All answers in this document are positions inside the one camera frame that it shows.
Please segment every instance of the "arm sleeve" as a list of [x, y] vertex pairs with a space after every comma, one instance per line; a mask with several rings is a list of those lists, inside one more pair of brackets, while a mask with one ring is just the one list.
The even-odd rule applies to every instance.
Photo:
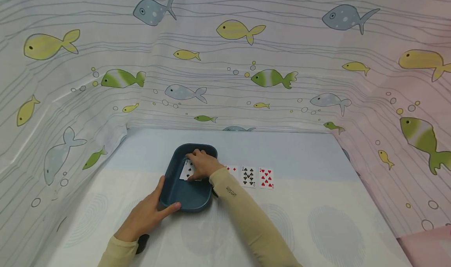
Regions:
[[262, 267], [302, 267], [269, 217], [225, 167], [210, 176], [210, 183]]
[[131, 243], [110, 238], [98, 267], [128, 267], [138, 249], [138, 242]]

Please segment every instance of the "yellow fish print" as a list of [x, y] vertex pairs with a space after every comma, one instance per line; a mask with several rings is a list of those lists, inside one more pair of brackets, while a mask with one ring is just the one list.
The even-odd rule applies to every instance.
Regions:
[[72, 42], [77, 41], [79, 37], [79, 29], [69, 31], [62, 40], [47, 34], [33, 34], [26, 39], [23, 54], [30, 59], [47, 60], [56, 55], [61, 47], [73, 54], [78, 54]]
[[193, 58], [200, 60], [199, 53], [193, 53], [187, 50], [178, 50], [174, 53], [174, 56], [181, 60], [191, 60]]
[[125, 106], [124, 108], [122, 108], [122, 112], [132, 112], [138, 106], [139, 106], [138, 103], [136, 103], [134, 106]]
[[253, 44], [253, 37], [265, 30], [265, 25], [258, 25], [251, 29], [250, 31], [246, 26], [237, 20], [228, 20], [221, 23], [216, 29], [216, 32], [224, 39], [237, 40], [246, 37], [249, 44]]
[[365, 76], [367, 75], [368, 71], [370, 70], [369, 67], [366, 67], [363, 63], [358, 61], [349, 62], [342, 66], [342, 68], [350, 71], [364, 71]]
[[256, 104], [254, 105], [254, 107], [256, 107], [256, 108], [267, 107], [267, 108], [269, 109], [269, 104], [256, 103]]
[[402, 54], [398, 63], [404, 69], [433, 68], [432, 82], [439, 79], [444, 72], [451, 72], [451, 63], [444, 65], [443, 57], [434, 51], [409, 50]]
[[17, 126], [24, 125], [31, 116], [33, 115], [34, 105], [41, 103], [36, 100], [34, 95], [31, 97], [29, 101], [26, 101], [21, 107], [19, 107], [19, 111], [17, 112]]
[[379, 157], [383, 163], [388, 164], [388, 169], [390, 170], [392, 166], [395, 166], [390, 160], [388, 160], [388, 154], [385, 151], [379, 150]]

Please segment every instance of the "fish pattern curtain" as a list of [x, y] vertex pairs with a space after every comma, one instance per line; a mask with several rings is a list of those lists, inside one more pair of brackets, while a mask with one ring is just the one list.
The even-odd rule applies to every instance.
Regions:
[[0, 0], [0, 258], [32, 266], [131, 127], [330, 132], [396, 237], [451, 223], [450, 8]]

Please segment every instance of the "plastic tray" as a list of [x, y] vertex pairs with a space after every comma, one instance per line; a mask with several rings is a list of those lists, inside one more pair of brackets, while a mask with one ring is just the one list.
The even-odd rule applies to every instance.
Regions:
[[204, 150], [207, 154], [218, 157], [216, 148], [210, 145], [184, 144], [179, 146], [172, 155], [164, 175], [165, 181], [160, 195], [160, 204], [164, 207], [168, 207], [174, 202], [180, 202], [182, 204], [180, 211], [199, 212], [204, 210], [210, 202], [212, 187], [208, 179], [200, 182], [179, 179], [185, 160], [187, 160], [185, 155], [195, 149]]

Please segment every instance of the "left hand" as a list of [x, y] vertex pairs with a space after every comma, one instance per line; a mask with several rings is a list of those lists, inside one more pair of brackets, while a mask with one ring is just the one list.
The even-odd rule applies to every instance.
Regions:
[[133, 208], [122, 226], [114, 234], [115, 238], [124, 242], [134, 242], [141, 235], [155, 228], [161, 220], [180, 209], [180, 202], [175, 202], [166, 209], [157, 211], [163, 184], [164, 176], [161, 176], [155, 190]]

